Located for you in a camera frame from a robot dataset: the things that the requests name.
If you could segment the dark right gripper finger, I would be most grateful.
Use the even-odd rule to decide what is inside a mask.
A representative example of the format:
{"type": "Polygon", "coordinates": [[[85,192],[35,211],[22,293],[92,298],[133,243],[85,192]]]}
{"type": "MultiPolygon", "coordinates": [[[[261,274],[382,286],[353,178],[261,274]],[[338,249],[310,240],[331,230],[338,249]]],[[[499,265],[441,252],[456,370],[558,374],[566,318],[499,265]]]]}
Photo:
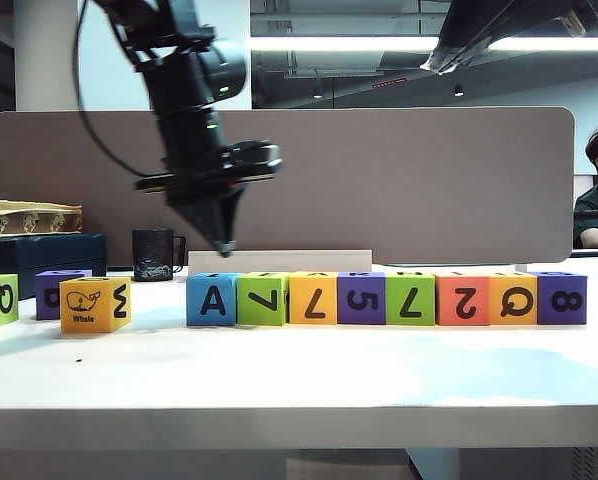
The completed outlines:
{"type": "Polygon", "coordinates": [[[447,74],[469,66],[496,41],[512,36],[522,1],[452,1],[423,70],[447,74]]]}
{"type": "Polygon", "coordinates": [[[470,64],[498,40],[566,16],[573,5],[546,0],[451,1],[438,37],[438,73],[470,64]]]}

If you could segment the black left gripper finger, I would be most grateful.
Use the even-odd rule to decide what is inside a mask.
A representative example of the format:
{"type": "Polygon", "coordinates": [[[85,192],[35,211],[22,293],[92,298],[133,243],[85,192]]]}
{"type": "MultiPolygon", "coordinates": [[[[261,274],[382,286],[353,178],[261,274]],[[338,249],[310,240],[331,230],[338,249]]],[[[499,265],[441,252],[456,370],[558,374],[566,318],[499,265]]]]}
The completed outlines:
{"type": "Polygon", "coordinates": [[[227,254],[225,219],[218,198],[173,199],[171,207],[219,254],[227,254]]]}
{"type": "Polygon", "coordinates": [[[224,233],[221,237],[220,255],[228,258],[235,248],[235,225],[238,206],[246,191],[245,184],[237,184],[221,200],[221,216],[224,233]]]}

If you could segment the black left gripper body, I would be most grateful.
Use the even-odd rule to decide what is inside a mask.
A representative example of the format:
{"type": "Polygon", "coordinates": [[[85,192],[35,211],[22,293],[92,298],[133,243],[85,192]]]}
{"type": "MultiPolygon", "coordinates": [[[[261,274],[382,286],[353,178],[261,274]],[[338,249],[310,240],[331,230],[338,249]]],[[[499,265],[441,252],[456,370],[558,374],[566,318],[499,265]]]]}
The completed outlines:
{"type": "Polygon", "coordinates": [[[144,193],[173,199],[216,198],[237,184],[272,179],[282,168],[280,147],[271,142],[237,142],[212,152],[209,165],[186,166],[180,172],[150,175],[135,183],[144,193]]]}

